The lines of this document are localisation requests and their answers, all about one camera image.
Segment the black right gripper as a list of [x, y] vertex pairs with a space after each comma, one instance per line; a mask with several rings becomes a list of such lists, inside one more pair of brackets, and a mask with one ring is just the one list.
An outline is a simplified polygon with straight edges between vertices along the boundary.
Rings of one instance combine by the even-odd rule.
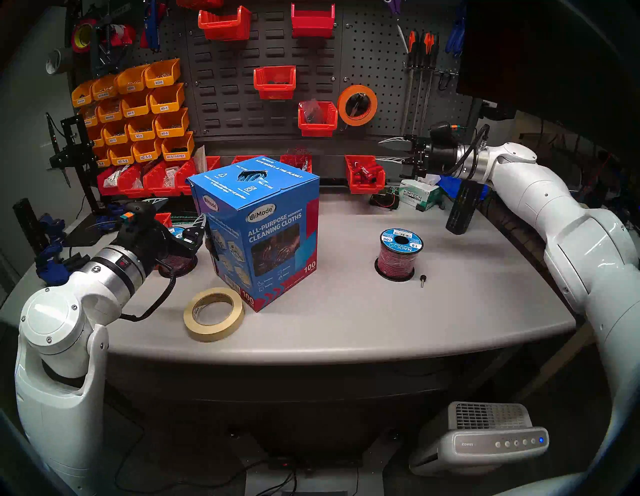
[[411, 175], [449, 175], [446, 171], [458, 161], [460, 142], [452, 134], [431, 134], [429, 137], [405, 134], [378, 142], [384, 148], [410, 148], [410, 157], [375, 157], [382, 167], [411, 166]]

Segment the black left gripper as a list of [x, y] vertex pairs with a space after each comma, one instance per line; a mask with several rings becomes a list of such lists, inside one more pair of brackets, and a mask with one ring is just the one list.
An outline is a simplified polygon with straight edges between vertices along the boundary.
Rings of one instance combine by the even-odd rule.
[[[154, 212], [168, 202], [169, 198], [148, 198], [141, 203]], [[153, 271], [159, 261], [169, 256], [191, 259], [201, 247], [207, 226], [207, 216], [201, 214], [191, 226], [184, 228], [179, 239], [162, 224], [145, 228], [138, 225], [121, 226], [121, 247], [133, 253], [144, 271]]]

